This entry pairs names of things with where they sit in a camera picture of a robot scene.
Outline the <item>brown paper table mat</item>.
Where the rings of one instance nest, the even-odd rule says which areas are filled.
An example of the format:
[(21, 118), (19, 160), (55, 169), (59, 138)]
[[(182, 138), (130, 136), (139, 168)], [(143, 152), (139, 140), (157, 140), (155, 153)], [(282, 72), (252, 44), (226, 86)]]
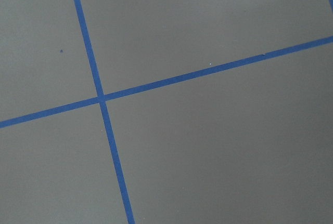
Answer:
[(332, 0), (1, 0), (1, 223), (332, 223)]

